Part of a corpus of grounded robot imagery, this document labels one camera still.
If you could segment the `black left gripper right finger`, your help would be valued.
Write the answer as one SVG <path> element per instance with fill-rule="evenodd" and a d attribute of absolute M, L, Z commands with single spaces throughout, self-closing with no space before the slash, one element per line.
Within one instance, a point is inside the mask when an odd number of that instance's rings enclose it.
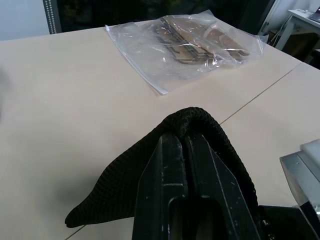
<path fill-rule="evenodd" d="M 238 182 L 201 134 L 184 139 L 188 183 L 188 240 L 258 240 Z"/>

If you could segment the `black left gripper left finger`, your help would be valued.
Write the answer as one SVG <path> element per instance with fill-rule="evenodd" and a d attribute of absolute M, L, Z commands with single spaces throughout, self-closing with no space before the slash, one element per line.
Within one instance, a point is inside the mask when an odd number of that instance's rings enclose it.
<path fill-rule="evenodd" d="M 187 195 L 181 142 L 173 134 L 164 134 L 139 179 L 132 239 L 181 240 Z"/>

